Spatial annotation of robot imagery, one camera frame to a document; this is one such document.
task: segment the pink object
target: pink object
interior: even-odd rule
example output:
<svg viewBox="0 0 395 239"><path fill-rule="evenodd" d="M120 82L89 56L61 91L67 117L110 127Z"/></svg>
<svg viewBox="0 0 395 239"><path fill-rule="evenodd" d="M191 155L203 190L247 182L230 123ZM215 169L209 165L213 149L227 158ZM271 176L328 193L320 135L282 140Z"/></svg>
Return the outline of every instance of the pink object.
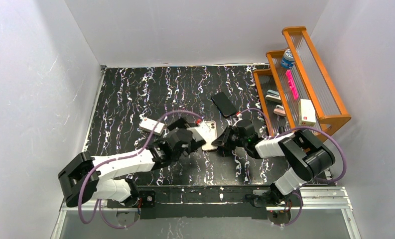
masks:
<svg viewBox="0 0 395 239"><path fill-rule="evenodd" d="M294 79L292 78L291 71L287 70L285 72L285 75L288 78L288 85L290 86L290 90L292 92L292 95L294 96L294 99L297 100L298 99L298 91L297 91L297 88L295 87L295 83L294 83Z"/></svg>

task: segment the white box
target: white box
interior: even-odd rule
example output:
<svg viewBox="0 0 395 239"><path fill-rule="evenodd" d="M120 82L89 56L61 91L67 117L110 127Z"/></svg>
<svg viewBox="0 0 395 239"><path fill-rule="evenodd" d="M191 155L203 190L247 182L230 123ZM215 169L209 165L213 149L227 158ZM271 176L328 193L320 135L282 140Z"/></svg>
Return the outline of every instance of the white box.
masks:
<svg viewBox="0 0 395 239"><path fill-rule="evenodd" d="M301 99L298 102L298 121L300 125L304 126L316 124L316 111L311 100Z"/></svg>
<svg viewBox="0 0 395 239"><path fill-rule="evenodd" d="M165 129L164 123L158 123L155 120L152 120L149 118L143 118L143 120L141 121L138 128L141 130L144 130L146 132L152 132L152 129L153 129L153 127L155 127L156 124L157 124L157 127L155 128L155 131L153 133L161 136L163 133L163 130Z"/></svg>

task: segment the marble tabletop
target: marble tabletop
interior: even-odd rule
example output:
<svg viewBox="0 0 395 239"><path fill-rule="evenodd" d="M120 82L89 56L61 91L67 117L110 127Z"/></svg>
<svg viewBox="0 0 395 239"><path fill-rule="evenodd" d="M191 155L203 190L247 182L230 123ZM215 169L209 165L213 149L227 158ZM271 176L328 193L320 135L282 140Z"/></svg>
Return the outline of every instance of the marble tabletop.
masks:
<svg viewBox="0 0 395 239"><path fill-rule="evenodd" d="M138 129L141 118L157 120L165 112L188 110L204 120L215 120L218 135L231 119L224 118L211 101L222 91L242 111L260 108L253 70L266 66L149 67L111 68L105 71L102 88L92 119L86 149L91 155L111 155L142 147L149 135ZM165 118L169 124L179 116ZM266 134L261 115L246 112L260 135ZM169 167L127 175L137 185L254 185L270 184L289 165L283 157L264 160L247 156L241 148L231 154L192 153Z"/></svg>

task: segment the white backdrop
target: white backdrop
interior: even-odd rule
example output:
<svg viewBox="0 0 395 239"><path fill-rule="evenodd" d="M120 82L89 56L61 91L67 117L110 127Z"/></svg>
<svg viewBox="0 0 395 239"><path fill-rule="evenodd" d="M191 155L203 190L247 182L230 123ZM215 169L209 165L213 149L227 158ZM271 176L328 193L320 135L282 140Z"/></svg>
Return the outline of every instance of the white backdrop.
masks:
<svg viewBox="0 0 395 239"><path fill-rule="evenodd" d="M0 0L0 239L50 237L99 79L64 0Z"/></svg>
<svg viewBox="0 0 395 239"><path fill-rule="evenodd" d="M313 30L324 0L65 0L101 65L267 62L281 30Z"/></svg>
<svg viewBox="0 0 395 239"><path fill-rule="evenodd" d="M361 236L395 238L395 0L330 1L311 38L353 117L334 138Z"/></svg>

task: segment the blue jar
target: blue jar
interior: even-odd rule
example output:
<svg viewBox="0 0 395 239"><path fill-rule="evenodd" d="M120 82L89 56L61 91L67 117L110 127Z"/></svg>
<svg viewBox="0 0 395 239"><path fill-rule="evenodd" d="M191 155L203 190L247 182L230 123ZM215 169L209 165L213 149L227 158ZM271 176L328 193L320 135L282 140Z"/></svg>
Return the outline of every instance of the blue jar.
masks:
<svg viewBox="0 0 395 239"><path fill-rule="evenodd" d="M282 56L281 66L289 69L294 66L294 63L294 57L292 56L290 49L286 50Z"/></svg>

